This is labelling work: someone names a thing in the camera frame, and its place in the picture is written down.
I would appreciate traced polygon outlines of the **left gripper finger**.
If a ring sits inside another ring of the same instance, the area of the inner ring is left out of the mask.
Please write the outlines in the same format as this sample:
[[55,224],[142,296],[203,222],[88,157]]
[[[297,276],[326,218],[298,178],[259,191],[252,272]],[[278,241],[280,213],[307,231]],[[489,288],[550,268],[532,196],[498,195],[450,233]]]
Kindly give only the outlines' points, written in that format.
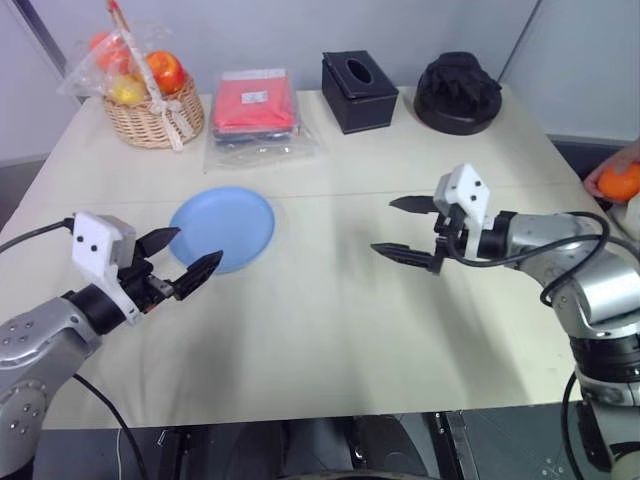
[[179,227],[163,227],[152,230],[135,242],[135,259],[145,260],[165,249],[181,231]]
[[174,281],[174,298],[186,299],[203,285],[219,266],[224,252],[222,250],[204,255],[191,264],[185,273]]

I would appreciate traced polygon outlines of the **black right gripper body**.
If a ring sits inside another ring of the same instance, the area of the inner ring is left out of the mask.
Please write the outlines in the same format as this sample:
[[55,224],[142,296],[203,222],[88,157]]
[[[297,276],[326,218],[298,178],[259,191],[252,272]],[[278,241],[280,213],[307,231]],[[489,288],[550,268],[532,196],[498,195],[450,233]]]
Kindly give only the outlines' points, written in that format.
[[446,259],[463,258],[468,240],[465,226],[466,214],[458,205],[454,205],[448,214],[440,213],[434,226],[436,246],[433,254],[431,272],[439,275]]

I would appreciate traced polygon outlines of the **person's bare hand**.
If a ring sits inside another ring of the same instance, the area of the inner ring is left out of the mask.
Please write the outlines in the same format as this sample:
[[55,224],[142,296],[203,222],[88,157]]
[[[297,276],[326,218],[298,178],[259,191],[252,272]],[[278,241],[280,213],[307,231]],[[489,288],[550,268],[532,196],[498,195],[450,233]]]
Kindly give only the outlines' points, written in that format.
[[625,200],[610,197],[603,194],[598,187],[598,180],[607,169],[614,168],[619,172],[624,172],[631,164],[639,163],[639,142],[629,144],[616,153],[602,161],[583,180],[585,190],[593,197],[609,201],[616,204],[624,204]]

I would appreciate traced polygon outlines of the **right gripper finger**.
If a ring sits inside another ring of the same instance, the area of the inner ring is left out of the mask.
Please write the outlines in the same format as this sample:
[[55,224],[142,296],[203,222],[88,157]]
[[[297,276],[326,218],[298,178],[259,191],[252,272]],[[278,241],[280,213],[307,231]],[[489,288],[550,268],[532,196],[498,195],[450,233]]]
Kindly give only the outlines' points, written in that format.
[[426,215],[437,212],[437,207],[435,206],[432,196],[416,195],[399,197],[390,201],[389,205],[402,211],[415,214]]
[[397,243],[375,243],[370,247],[378,254],[402,265],[430,270],[433,256],[430,253],[414,250],[408,245]]

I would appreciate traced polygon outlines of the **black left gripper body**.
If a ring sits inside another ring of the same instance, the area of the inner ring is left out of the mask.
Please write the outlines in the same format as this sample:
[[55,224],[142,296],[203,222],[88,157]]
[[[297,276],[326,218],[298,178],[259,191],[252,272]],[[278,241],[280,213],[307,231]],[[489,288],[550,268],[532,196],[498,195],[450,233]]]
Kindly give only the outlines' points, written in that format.
[[148,314],[176,291],[169,280],[161,280],[153,274],[154,266],[146,258],[134,253],[131,265],[118,270],[120,286],[142,314]]

